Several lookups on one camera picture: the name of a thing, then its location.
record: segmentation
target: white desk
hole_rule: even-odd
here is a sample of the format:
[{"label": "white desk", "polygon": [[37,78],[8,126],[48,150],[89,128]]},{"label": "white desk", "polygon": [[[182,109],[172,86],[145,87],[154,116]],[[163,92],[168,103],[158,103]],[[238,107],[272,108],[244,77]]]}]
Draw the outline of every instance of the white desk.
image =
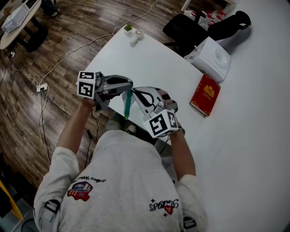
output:
[{"label": "white desk", "polygon": [[[7,48],[15,39],[17,42],[19,42],[21,45],[27,48],[28,52],[35,51],[45,40],[47,36],[47,29],[43,27],[35,18],[34,15],[36,14],[37,10],[41,6],[41,0],[36,3],[36,5],[31,9],[31,11],[26,16],[23,23],[20,25],[20,27],[14,29],[11,32],[5,32],[4,35],[1,38],[0,41],[0,49]],[[26,24],[29,21],[32,21],[33,24],[38,28],[38,31],[36,33],[33,33],[30,29],[26,27]],[[23,41],[21,38],[18,37],[21,30],[24,29],[30,36],[30,40],[28,43]]]},{"label": "white desk", "polygon": [[[132,79],[134,87],[153,86],[167,91],[178,104],[177,120],[185,128],[185,138],[190,143],[203,120],[189,105],[202,73],[148,35],[138,41],[135,47],[129,45],[129,40],[121,29],[92,60],[86,71],[117,74]],[[124,115],[121,96],[113,98],[109,107]],[[129,120],[143,127],[143,116],[135,102]]]}]

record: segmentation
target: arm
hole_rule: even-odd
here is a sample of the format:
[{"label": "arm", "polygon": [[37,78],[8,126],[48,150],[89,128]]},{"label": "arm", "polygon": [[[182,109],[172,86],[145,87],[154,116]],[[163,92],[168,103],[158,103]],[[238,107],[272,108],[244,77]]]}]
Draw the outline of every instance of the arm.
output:
[{"label": "arm", "polygon": [[95,102],[93,100],[87,98],[82,99],[77,111],[73,114],[70,121],[62,131],[58,139],[57,147],[64,147],[71,150],[75,154],[77,153],[81,144],[87,119],[94,106]]},{"label": "arm", "polygon": [[183,132],[178,130],[169,135],[169,137],[171,140],[173,166],[178,181],[186,174],[196,176],[195,163]]},{"label": "arm", "polygon": [[205,232],[208,227],[208,217],[203,203],[195,164],[183,132],[178,130],[170,135],[173,165],[178,179],[176,190],[179,195],[184,216],[184,229],[196,227],[194,231]]},{"label": "arm", "polygon": [[79,175],[75,154],[80,146],[85,124],[94,105],[94,101],[83,99],[59,137],[49,172],[44,176],[34,199],[34,219],[41,232],[56,231],[52,229],[51,222],[54,225],[58,224],[61,209],[57,213],[51,214],[45,204],[52,200],[55,204],[56,202],[61,204],[69,186]]}]

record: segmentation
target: table leg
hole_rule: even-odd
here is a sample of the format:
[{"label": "table leg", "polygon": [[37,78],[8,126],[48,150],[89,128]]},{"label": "table leg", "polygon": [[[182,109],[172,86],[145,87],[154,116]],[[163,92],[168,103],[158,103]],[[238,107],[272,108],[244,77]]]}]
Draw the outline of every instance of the table leg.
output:
[{"label": "table leg", "polygon": [[38,28],[38,30],[31,35],[31,38],[28,42],[27,51],[33,52],[36,49],[40,47],[40,45],[44,42],[46,39],[48,30],[46,27],[42,26],[36,18],[32,17],[31,21],[33,24]]},{"label": "table leg", "polygon": [[19,36],[17,36],[16,41],[17,41],[18,43],[20,43],[20,44],[21,44],[23,47],[25,47],[26,49],[28,48],[28,44],[27,44],[23,39],[21,39]]},{"label": "table leg", "polygon": [[33,32],[28,27],[24,27],[24,31],[26,31],[30,36],[33,36]]},{"label": "table leg", "polygon": [[44,27],[37,21],[35,17],[31,18],[31,22],[38,28],[38,29],[43,29]]},{"label": "table leg", "polygon": [[186,0],[183,7],[181,8],[181,11],[184,12],[186,10],[186,8],[188,7],[188,5],[190,4],[191,0]]}]

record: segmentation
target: power strip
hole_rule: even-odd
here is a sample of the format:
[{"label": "power strip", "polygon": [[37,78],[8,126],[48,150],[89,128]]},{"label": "power strip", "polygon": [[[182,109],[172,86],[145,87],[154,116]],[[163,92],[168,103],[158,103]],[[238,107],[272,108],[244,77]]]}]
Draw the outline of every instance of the power strip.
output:
[{"label": "power strip", "polygon": [[44,90],[47,90],[47,88],[48,88],[48,84],[38,85],[36,87],[36,91],[37,92],[40,92],[41,90],[44,91]]}]

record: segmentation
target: person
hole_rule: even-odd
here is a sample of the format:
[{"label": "person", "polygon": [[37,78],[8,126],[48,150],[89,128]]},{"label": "person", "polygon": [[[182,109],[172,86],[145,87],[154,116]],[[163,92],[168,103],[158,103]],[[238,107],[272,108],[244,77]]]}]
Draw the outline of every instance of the person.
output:
[{"label": "person", "polygon": [[175,184],[155,147],[122,131],[116,119],[108,121],[91,163],[80,173],[75,154],[94,106],[82,99],[59,137],[35,196],[39,231],[206,231],[208,218],[182,130],[169,136]]},{"label": "person", "polygon": [[44,15],[55,17],[58,14],[58,9],[53,5],[51,0],[42,0],[40,7],[43,9]]}]

